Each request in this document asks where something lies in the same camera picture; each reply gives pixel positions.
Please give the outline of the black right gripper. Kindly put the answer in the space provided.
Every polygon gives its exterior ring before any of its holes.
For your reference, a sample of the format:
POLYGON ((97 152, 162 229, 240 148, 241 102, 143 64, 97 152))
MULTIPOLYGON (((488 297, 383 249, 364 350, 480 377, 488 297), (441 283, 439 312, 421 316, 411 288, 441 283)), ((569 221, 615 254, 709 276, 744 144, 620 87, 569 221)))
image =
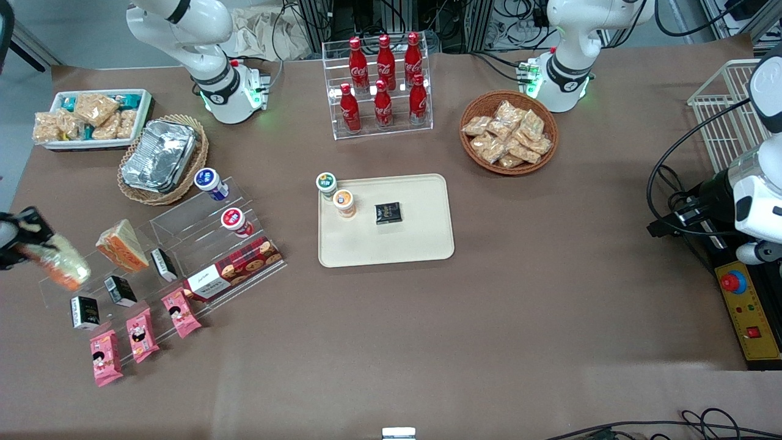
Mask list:
POLYGON ((51 226, 35 206, 19 214, 1 214, 1 270, 32 262, 40 264, 46 247, 53 247, 51 226))

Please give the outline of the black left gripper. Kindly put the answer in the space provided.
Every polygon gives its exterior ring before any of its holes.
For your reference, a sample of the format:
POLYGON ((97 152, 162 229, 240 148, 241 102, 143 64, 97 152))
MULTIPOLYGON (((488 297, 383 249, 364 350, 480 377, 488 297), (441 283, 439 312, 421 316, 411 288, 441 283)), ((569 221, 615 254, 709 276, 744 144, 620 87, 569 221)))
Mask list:
POLYGON ((702 181, 690 190, 690 194, 671 195, 671 211, 647 225, 647 232, 654 238, 683 236, 736 236, 734 225, 734 190, 729 180, 729 170, 721 170, 710 179, 702 181), (688 220, 682 216, 697 216, 693 230, 687 228, 688 220), (701 223, 709 221, 715 231, 709 233, 701 223))

